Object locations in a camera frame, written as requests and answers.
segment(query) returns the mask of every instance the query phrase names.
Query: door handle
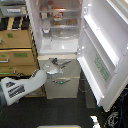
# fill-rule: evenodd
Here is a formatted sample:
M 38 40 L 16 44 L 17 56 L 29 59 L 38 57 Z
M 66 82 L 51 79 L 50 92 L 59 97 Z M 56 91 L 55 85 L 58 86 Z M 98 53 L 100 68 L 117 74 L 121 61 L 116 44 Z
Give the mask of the door handle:
M 0 72 L 0 75 L 13 75 L 16 73 L 16 70 L 14 72 Z
M 6 61 L 0 61 L 0 63 L 8 63 L 9 62 L 9 59 L 7 58 Z
M 52 60 L 52 63 L 55 64 L 55 65 L 58 65 L 58 66 L 62 66 L 62 65 L 65 65 L 65 64 L 68 64 L 68 63 L 71 62 L 70 60 L 67 61 L 67 62 L 64 62 L 64 63 L 58 63 L 57 61 L 58 61 L 57 58 L 55 58 L 55 59 Z
M 67 82 L 69 82 L 70 80 L 65 80 L 65 81 L 56 81 L 56 80 L 54 80 L 54 81 L 52 81 L 52 82 L 55 82 L 55 83 L 57 83 L 57 84 L 65 84 L 65 83 L 67 83 Z

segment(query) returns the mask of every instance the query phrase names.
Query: refrigerator shelf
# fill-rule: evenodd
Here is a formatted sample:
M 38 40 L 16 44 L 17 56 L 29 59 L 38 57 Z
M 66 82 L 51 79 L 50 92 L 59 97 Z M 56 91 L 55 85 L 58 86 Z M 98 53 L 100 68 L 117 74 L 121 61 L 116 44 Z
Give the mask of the refrigerator shelf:
M 87 21 L 88 25 L 90 26 L 91 30 L 93 31 L 94 35 L 98 39 L 100 45 L 103 47 L 105 52 L 107 53 L 108 57 L 110 58 L 111 62 L 116 67 L 119 62 L 119 56 L 115 52 L 115 50 L 112 48 L 110 40 L 108 40 L 105 35 L 100 31 L 100 28 L 96 26 L 94 21 L 90 16 L 84 16 L 84 19 Z
M 63 19 L 60 21 L 55 21 L 53 19 L 44 19 L 42 23 L 42 28 L 79 28 L 76 19 Z
M 78 58 L 77 59 L 80 63 L 80 66 L 82 67 L 83 72 L 89 81 L 90 87 L 92 92 L 94 93 L 94 96 L 97 101 L 97 105 L 100 106 L 100 100 L 104 98 L 104 94 L 102 93 L 102 90 L 99 88 L 99 85 L 97 84 L 97 81 L 95 79 L 95 76 L 93 75 L 91 69 L 89 68 L 90 66 L 87 64 L 84 58 Z
M 90 42 L 95 47 L 96 51 L 102 58 L 103 62 L 105 63 L 107 69 L 109 70 L 110 74 L 112 75 L 114 73 L 115 65 L 112 63 L 111 59 L 109 58 L 108 54 L 105 52 L 104 48 L 100 44 L 99 40 L 91 30 L 90 26 L 87 24 L 85 20 L 83 20 L 83 30 L 87 37 L 90 39 Z
M 78 39 L 78 29 L 51 29 L 52 40 L 72 40 Z
M 79 11 L 81 11 L 79 8 L 39 10 L 40 13 L 46 13 L 46 12 L 79 12 Z
M 82 69 L 83 71 L 86 70 L 86 66 L 84 65 L 84 63 L 87 63 L 91 71 L 91 74 L 93 75 L 97 85 L 99 86 L 100 91 L 104 95 L 108 87 L 108 84 L 110 83 L 110 80 L 112 78 L 114 69 L 110 71 L 111 69 L 110 67 L 108 67 L 109 66 L 108 64 L 110 61 L 107 64 L 103 61 L 102 56 L 99 54 L 99 51 L 95 48 L 90 38 L 84 32 L 83 29 L 81 29 L 81 32 L 80 32 L 79 42 L 80 43 L 77 50 L 78 51 L 77 58 L 78 60 L 80 59 L 81 61 L 79 62 L 81 63 Z
M 62 20 L 77 19 L 77 18 L 78 18 L 78 15 L 71 16 L 71 14 L 70 14 L 70 15 L 63 15 Z M 48 16 L 48 17 L 45 18 L 45 19 L 54 20 L 54 17 L 53 17 L 53 16 Z
M 53 54 L 73 54 L 77 53 L 78 39 L 72 40 L 42 40 L 42 45 L 38 55 Z
M 128 24 L 128 1 L 127 0 L 108 0 L 112 8 Z

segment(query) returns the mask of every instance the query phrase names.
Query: open refrigerator door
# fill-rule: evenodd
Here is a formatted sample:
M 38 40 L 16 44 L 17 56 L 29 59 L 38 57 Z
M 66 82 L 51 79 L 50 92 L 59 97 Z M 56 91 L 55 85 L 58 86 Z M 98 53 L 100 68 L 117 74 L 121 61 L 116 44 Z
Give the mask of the open refrigerator door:
M 105 111 L 128 83 L 127 35 L 127 23 L 108 1 L 83 1 L 77 59 Z

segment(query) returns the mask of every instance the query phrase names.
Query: white refrigerator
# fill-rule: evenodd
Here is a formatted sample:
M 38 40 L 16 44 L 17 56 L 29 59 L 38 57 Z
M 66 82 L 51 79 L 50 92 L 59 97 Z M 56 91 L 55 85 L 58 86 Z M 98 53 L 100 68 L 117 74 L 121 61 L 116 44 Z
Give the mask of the white refrigerator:
M 40 68 L 47 56 L 76 59 L 97 105 L 109 111 L 128 83 L 128 1 L 26 0 L 26 5 Z

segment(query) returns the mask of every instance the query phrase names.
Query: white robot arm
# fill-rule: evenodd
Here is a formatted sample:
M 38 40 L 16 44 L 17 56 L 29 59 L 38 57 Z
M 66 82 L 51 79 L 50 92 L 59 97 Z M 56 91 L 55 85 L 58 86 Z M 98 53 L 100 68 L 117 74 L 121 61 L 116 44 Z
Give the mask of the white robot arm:
M 63 67 L 58 68 L 55 66 L 56 62 L 56 58 L 49 59 L 44 64 L 43 70 L 35 70 L 29 79 L 14 80 L 9 77 L 2 79 L 0 82 L 0 107 L 11 105 L 28 93 L 35 91 L 45 83 L 47 76 L 54 79 L 63 75 L 64 66 L 61 65 Z
M 41 87 L 47 79 L 44 70 L 35 70 L 29 79 L 4 78 L 0 82 L 0 106 L 11 105 L 28 93 Z

